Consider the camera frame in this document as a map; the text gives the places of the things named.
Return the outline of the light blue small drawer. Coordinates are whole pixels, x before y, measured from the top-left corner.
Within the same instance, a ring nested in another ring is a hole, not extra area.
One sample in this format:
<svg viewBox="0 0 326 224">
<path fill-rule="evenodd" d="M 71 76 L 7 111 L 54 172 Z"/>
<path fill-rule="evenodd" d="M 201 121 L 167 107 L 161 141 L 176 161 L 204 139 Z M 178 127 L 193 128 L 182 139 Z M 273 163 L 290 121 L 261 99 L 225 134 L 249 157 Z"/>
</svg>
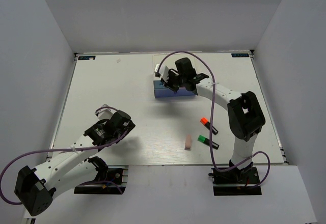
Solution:
<svg viewBox="0 0 326 224">
<path fill-rule="evenodd" d="M 164 83 L 161 82 L 160 80 L 154 80 L 153 84 L 154 84 L 155 89 L 164 89 L 165 88 Z"/>
</svg>

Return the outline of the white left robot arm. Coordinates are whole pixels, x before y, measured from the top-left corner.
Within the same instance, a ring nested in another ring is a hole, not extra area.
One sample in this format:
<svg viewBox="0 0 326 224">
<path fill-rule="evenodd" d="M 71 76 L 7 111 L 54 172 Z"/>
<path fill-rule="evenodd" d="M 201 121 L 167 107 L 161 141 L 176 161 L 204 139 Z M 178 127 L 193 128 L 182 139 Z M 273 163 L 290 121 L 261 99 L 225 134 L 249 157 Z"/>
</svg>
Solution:
<svg viewBox="0 0 326 224">
<path fill-rule="evenodd" d="M 117 144 L 134 128 L 131 116 L 108 108 L 97 112 L 98 121 L 69 148 L 34 168 L 23 167 L 14 192 L 30 216 L 44 212 L 55 198 L 79 185 L 120 184 L 116 169 L 97 156 Z"/>
</svg>

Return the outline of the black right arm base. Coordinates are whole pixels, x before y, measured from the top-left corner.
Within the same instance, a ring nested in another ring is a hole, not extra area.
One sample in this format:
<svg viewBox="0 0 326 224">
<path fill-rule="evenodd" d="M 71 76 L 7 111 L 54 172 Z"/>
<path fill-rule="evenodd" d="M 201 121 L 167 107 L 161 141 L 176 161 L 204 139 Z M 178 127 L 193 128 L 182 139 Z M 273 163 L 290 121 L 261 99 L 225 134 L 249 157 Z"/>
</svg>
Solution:
<svg viewBox="0 0 326 224">
<path fill-rule="evenodd" d="M 236 169 L 224 173 L 212 168 L 208 176 L 212 179 L 214 196 L 254 196 L 262 195 L 260 178 L 256 167 L 252 167 L 244 174 L 237 175 Z"/>
</svg>

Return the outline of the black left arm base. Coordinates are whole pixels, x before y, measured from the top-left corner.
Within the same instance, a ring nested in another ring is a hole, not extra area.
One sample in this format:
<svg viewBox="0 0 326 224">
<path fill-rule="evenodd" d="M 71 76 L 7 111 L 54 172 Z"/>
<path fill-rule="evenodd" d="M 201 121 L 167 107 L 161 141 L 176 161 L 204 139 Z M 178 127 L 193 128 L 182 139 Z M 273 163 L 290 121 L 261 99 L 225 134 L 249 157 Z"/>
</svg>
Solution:
<svg viewBox="0 0 326 224">
<path fill-rule="evenodd" d="M 128 180 L 128 167 L 109 167 L 102 175 L 97 175 L 92 184 L 79 185 L 74 194 L 121 195 L 124 193 Z"/>
</svg>

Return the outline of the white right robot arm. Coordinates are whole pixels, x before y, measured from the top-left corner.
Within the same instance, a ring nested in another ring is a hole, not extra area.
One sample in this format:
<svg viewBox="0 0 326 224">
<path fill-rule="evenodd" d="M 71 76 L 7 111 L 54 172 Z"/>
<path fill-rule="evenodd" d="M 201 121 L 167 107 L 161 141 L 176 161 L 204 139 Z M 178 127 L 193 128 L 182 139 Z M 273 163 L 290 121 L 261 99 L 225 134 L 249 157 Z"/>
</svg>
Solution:
<svg viewBox="0 0 326 224">
<path fill-rule="evenodd" d="M 265 117 L 255 93 L 240 93 L 214 82 L 207 74 L 197 73 L 189 58 L 175 62 L 176 70 L 157 64 L 154 72 L 164 87 L 177 92 L 185 88 L 193 94 L 207 98 L 228 113 L 229 127 L 234 135 L 234 150 L 230 159 L 230 177 L 243 182 L 252 165 L 253 147 L 257 135 L 265 124 Z"/>
</svg>

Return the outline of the orange capped black highlighter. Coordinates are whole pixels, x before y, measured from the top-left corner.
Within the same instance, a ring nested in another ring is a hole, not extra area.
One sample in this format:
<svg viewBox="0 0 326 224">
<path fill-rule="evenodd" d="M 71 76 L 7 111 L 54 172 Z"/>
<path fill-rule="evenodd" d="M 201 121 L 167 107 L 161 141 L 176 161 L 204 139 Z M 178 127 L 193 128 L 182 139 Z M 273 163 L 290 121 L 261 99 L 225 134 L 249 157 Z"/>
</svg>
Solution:
<svg viewBox="0 0 326 224">
<path fill-rule="evenodd" d="M 200 122 L 208 129 L 212 131 L 212 134 L 217 135 L 219 131 L 211 125 L 211 123 L 206 118 L 201 118 Z"/>
</svg>

